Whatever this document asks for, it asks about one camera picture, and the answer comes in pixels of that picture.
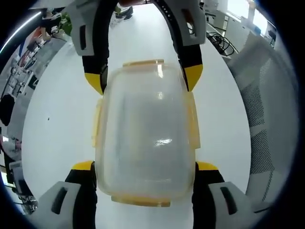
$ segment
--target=clear plastic container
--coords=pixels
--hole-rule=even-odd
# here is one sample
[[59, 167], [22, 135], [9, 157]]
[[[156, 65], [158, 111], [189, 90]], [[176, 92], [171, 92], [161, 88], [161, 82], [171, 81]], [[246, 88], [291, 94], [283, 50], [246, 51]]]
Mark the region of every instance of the clear plastic container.
[[169, 206], [192, 187], [200, 147], [182, 73], [158, 60], [126, 64], [108, 79], [93, 133], [98, 187], [114, 201]]

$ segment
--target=transparent lid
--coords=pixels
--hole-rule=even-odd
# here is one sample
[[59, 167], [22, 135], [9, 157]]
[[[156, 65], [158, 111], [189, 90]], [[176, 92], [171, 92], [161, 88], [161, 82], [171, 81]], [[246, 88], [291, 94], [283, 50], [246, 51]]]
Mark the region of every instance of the transparent lid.
[[180, 69], [127, 64], [109, 76], [96, 136], [98, 187], [113, 196], [172, 199], [192, 186], [187, 89]]

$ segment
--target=chair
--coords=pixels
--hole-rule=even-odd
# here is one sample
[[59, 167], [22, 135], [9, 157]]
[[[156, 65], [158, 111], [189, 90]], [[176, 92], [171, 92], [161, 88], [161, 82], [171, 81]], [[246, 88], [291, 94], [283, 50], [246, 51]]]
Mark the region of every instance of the chair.
[[251, 134], [246, 195], [257, 205], [272, 204], [289, 175], [298, 141], [296, 76], [260, 36], [228, 66], [243, 98]]

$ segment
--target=office desk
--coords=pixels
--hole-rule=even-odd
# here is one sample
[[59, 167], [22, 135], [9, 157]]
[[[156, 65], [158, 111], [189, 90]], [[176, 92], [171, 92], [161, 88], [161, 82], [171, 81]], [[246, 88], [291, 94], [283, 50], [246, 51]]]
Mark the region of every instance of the office desk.
[[[109, 72], [124, 62], [164, 59], [178, 64], [169, 29], [157, 8], [134, 7], [133, 18], [109, 34]], [[201, 148], [197, 160], [219, 167], [226, 181], [245, 192], [251, 145], [244, 104], [235, 81], [217, 50], [201, 45], [203, 75], [193, 93]], [[29, 188], [39, 198], [65, 180], [75, 163], [94, 160], [93, 117], [99, 94], [87, 83], [81, 58], [67, 43], [50, 62], [37, 85], [25, 119], [22, 166]], [[97, 191], [96, 228], [175, 228], [193, 226], [190, 192], [170, 208], [147, 208], [111, 201]]]

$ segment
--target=plastic food container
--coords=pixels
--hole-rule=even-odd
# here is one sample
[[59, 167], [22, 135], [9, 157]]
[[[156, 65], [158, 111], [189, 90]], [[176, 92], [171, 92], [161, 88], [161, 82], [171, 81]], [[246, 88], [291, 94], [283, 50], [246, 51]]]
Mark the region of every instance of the plastic food container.
[[98, 187], [113, 201], [167, 207], [185, 195], [200, 141], [193, 94], [180, 69], [154, 60], [111, 74], [92, 140]]

